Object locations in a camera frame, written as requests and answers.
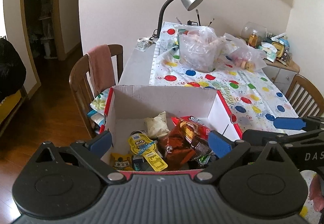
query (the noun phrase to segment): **balloon print tablecloth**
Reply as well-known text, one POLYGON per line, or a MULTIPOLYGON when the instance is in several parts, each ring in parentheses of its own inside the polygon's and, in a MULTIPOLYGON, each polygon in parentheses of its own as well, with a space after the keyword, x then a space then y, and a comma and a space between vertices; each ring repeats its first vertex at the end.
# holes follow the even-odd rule
POLYGON ((174 23, 165 22, 154 53, 150 85, 217 89, 221 91, 243 132, 254 129, 287 134, 299 133, 294 130, 276 129, 273 126, 276 117, 298 115, 262 70, 249 72, 235 67, 228 56, 230 52, 225 49, 213 72, 198 72, 180 62, 179 49, 173 49, 176 45, 177 29, 174 28, 174 23))

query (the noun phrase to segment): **chair backrest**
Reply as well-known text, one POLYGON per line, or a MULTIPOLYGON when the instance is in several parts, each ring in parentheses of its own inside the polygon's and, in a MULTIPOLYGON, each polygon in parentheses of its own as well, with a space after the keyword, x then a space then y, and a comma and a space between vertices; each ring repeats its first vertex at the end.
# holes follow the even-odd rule
POLYGON ((305 77, 296 74, 286 93, 286 98, 299 117, 320 116, 324 112, 324 98, 305 77))
MULTIPOLYGON (((117 75, 119 81, 123 72, 123 47, 119 44, 111 44, 108 46, 111 56, 117 56, 117 75)), ((94 100, 86 76, 88 72, 90 73, 89 57, 86 54, 73 66, 70 73, 69 84, 81 118, 90 137, 93 138, 96 136, 96 133, 93 130, 95 124, 87 116, 88 112, 91 111, 90 103, 94 100)))

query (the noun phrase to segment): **towel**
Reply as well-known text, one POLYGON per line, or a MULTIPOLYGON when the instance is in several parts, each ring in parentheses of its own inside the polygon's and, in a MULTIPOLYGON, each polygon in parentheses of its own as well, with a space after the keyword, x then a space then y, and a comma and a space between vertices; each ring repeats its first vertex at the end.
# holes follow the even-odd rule
POLYGON ((100 45, 87 52, 89 56, 90 82, 95 97, 115 85, 114 68, 108 45, 100 45))

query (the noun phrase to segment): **orange bottle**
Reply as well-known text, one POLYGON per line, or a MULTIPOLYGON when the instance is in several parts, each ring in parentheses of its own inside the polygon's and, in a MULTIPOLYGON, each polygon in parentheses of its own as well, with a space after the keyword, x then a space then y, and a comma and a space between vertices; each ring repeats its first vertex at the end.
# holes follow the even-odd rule
POLYGON ((253 30, 253 34, 251 34, 250 38, 248 39, 247 45, 255 48, 255 46, 257 45, 257 41, 258 41, 258 31, 253 30))

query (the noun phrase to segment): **open box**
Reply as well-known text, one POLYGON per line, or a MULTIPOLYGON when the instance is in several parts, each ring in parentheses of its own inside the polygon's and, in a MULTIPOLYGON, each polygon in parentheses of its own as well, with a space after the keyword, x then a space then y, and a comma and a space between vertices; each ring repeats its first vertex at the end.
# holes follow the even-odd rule
POLYGON ((110 89, 105 114, 106 130, 112 135, 113 147, 102 157, 110 163, 110 154, 128 154, 128 138, 133 131, 147 130, 144 118, 155 117, 166 111, 171 131, 172 116, 195 116, 211 130, 223 134, 231 141, 242 138, 238 124, 221 92, 214 89, 180 86, 117 85, 110 89))

